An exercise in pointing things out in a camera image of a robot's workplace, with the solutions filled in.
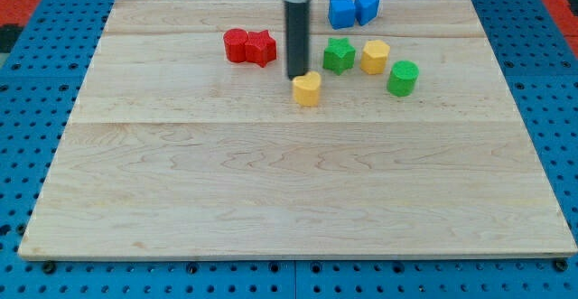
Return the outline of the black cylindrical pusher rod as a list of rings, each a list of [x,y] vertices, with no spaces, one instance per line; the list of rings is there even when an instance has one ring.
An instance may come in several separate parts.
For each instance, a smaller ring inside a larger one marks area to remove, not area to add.
[[[310,0],[284,0],[285,64],[289,79],[310,67]]]

